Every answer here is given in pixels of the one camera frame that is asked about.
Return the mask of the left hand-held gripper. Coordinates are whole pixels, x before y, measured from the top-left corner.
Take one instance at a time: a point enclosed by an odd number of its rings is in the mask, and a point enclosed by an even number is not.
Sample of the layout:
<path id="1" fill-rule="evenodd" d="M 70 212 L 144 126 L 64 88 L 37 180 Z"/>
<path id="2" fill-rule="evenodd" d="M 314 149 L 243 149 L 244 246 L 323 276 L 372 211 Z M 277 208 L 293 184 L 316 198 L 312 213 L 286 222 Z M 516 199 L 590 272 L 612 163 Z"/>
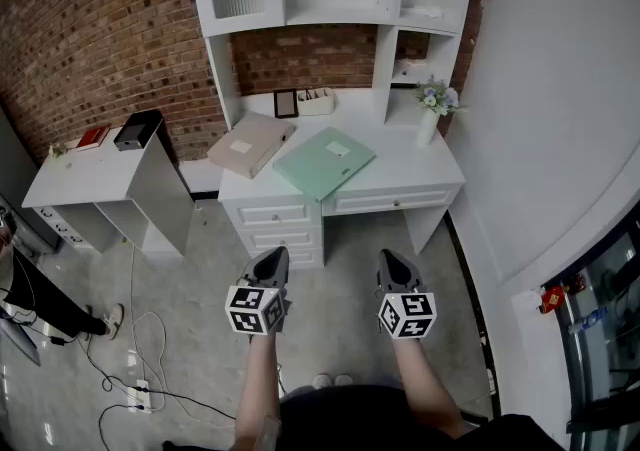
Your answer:
<path id="1" fill-rule="evenodd" d="M 234 332 L 269 335 L 281 327 L 290 305 L 289 263 L 285 246 L 272 248 L 253 258 L 244 279 L 229 287 L 225 311 Z"/>

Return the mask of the green file box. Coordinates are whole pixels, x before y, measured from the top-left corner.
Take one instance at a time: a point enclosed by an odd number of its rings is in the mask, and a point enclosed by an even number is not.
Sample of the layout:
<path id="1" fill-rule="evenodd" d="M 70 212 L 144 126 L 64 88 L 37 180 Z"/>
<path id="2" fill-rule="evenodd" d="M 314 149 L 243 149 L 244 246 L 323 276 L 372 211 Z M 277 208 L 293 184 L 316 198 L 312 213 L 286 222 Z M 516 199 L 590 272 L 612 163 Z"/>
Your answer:
<path id="1" fill-rule="evenodd" d="M 327 127 L 274 162 L 274 170 L 308 197 L 323 201 L 376 154 L 333 127 Z"/>

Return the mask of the beige file box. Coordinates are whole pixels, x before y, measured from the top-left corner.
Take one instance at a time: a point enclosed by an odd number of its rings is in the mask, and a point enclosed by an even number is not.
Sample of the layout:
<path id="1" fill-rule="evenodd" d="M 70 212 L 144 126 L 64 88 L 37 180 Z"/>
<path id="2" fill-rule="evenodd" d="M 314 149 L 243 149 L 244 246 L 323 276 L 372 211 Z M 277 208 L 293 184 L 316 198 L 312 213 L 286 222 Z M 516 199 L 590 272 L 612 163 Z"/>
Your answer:
<path id="1" fill-rule="evenodd" d="M 213 164 L 253 179 L 295 130 L 288 120 L 248 112 L 207 156 Z"/>

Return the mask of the person's left forearm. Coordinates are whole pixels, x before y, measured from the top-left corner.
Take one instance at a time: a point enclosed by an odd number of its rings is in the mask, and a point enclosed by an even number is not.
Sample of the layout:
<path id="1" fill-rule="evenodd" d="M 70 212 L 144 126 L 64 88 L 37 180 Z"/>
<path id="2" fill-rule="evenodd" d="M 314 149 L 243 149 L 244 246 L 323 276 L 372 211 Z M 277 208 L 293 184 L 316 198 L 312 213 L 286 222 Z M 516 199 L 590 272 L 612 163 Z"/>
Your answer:
<path id="1" fill-rule="evenodd" d="M 266 422 L 280 422 L 275 333 L 252 337 L 232 451 L 253 451 Z"/>

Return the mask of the white desk with drawers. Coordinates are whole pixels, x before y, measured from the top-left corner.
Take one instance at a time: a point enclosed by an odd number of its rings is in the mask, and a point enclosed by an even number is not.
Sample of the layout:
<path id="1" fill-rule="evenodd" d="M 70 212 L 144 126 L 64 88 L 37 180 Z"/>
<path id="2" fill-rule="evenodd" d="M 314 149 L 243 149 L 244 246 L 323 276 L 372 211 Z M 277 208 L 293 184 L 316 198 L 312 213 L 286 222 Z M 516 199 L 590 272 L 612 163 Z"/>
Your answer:
<path id="1" fill-rule="evenodd" d="M 374 159 L 322 202 L 306 197 L 267 163 L 252 179 L 226 170 L 219 201 L 251 256 L 283 245 L 294 269 L 321 268 L 326 218 L 402 211 L 415 253 L 421 253 L 465 179 L 444 139 L 415 144 L 418 110 L 395 90 L 377 112 L 369 89 L 340 89 L 333 113 L 293 119 L 282 157 L 327 127 L 371 149 Z"/>

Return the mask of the white ribbed vase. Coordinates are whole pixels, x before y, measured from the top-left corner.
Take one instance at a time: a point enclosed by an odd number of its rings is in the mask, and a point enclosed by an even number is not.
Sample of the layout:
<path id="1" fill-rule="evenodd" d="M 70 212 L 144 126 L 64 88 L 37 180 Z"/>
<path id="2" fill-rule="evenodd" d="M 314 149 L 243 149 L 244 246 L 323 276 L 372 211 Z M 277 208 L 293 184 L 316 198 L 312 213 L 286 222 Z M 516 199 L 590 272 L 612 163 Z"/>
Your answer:
<path id="1" fill-rule="evenodd" d="M 418 148 L 426 148 L 437 129 L 440 115 L 434 110 L 428 109 L 424 112 L 420 124 L 417 129 L 415 145 Z"/>

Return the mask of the person's black shirt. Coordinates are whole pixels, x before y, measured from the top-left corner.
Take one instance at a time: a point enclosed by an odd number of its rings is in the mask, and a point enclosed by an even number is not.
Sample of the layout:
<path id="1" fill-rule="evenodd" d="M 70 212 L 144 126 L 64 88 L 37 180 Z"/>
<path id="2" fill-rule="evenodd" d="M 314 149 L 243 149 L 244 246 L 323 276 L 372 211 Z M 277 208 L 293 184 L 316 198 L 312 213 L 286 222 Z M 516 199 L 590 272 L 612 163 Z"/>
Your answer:
<path id="1" fill-rule="evenodd" d="M 379 385 L 299 389 L 280 405 L 270 451 L 564 451 L 528 416 L 509 414 L 455 439 L 421 426 L 404 392 Z"/>

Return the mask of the red hanging ornament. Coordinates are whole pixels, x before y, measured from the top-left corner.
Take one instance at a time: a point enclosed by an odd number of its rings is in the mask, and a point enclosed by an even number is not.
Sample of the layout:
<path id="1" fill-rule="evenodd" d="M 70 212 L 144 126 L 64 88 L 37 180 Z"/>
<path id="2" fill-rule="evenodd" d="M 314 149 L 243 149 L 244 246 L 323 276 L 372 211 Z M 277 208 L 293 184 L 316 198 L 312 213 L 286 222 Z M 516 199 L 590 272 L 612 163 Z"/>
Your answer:
<path id="1" fill-rule="evenodd" d="M 566 291 L 563 286 L 553 286 L 546 289 L 541 294 L 541 304 L 539 312 L 548 314 L 561 307 L 566 300 Z"/>

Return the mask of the cream desk organizer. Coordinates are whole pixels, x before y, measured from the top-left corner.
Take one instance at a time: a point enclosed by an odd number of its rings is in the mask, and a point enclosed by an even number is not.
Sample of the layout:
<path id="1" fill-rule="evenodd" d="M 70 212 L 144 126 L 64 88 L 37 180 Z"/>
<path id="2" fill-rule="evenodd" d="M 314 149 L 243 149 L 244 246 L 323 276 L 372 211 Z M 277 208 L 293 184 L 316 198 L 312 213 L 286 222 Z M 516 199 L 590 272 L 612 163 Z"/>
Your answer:
<path id="1" fill-rule="evenodd" d="M 335 109 L 335 92 L 329 87 L 298 90 L 296 102 L 299 116 L 329 115 Z"/>

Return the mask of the white power strip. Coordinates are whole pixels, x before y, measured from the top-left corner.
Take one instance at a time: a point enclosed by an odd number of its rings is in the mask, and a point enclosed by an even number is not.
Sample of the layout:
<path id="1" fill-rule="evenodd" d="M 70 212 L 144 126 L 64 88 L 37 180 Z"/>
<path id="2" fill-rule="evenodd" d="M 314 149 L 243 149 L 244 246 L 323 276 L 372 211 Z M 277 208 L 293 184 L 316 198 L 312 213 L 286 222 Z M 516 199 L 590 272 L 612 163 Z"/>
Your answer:
<path id="1" fill-rule="evenodd" d="M 133 387 L 127 387 L 128 410 L 132 413 L 141 412 L 150 414 L 151 400 L 148 391 L 149 384 L 146 380 L 139 379 Z"/>

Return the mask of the plastic water bottle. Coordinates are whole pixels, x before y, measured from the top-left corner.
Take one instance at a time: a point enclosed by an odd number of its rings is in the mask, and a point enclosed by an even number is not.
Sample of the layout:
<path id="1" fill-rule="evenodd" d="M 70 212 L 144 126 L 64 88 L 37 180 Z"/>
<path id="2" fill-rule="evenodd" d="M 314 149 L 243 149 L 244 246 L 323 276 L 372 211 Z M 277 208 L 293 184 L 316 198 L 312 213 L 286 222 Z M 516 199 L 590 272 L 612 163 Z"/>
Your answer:
<path id="1" fill-rule="evenodd" d="M 604 317 L 606 317 L 607 314 L 608 314 L 608 308 L 607 307 L 599 307 L 599 308 L 595 309 L 594 311 L 592 311 L 587 316 L 581 317 L 581 318 L 577 319 L 575 322 L 573 322 L 568 327 L 568 333 L 570 335 L 576 335 L 579 332 L 587 330 L 587 329 L 593 327 L 598 321 L 600 321 Z"/>

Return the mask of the dark framed glass door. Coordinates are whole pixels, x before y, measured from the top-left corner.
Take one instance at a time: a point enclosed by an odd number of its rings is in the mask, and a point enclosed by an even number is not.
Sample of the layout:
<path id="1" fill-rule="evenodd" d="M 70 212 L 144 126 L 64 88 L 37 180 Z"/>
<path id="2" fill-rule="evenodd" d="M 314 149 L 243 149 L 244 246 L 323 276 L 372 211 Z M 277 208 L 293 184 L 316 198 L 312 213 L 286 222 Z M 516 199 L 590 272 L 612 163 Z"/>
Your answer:
<path id="1" fill-rule="evenodd" d="M 546 285 L 566 291 L 556 318 L 570 389 L 570 451 L 640 451 L 640 202 Z M 606 317 L 568 333 L 599 307 L 608 308 Z"/>

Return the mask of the red book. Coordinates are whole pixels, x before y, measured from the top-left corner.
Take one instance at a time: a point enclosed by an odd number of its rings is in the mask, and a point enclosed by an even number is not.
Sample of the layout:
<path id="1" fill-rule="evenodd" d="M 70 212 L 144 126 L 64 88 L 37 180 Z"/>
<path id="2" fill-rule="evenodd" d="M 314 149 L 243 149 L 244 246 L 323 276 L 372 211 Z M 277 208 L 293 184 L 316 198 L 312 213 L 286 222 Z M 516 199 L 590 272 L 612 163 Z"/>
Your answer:
<path id="1" fill-rule="evenodd" d="M 99 147 L 110 131 L 110 126 L 105 125 L 87 130 L 76 144 L 78 151 Z"/>

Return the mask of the white crumpled sheet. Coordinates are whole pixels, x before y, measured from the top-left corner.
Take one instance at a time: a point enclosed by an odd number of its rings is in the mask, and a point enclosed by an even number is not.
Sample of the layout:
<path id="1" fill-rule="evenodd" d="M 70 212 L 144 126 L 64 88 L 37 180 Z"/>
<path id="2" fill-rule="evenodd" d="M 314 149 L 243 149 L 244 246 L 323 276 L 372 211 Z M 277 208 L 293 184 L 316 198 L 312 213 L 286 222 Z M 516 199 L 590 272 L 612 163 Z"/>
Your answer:
<path id="1" fill-rule="evenodd" d="M 402 7 L 400 10 L 402 17 L 419 17 L 429 19 L 442 19 L 444 11 L 439 5 L 427 5 L 427 6 L 410 6 Z"/>

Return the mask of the dark picture frame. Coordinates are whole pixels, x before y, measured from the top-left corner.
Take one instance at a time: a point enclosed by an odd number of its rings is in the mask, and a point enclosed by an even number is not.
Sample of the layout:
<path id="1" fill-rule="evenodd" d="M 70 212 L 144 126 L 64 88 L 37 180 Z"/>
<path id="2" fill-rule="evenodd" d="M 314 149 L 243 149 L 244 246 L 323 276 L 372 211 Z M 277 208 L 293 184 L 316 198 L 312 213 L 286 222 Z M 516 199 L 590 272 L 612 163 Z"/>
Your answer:
<path id="1" fill-rule="evenodd" d="M 273 105 L 275 118 L 288 119 L 299 116 L 295 89 L 276 90 L 273 93 Z"/>

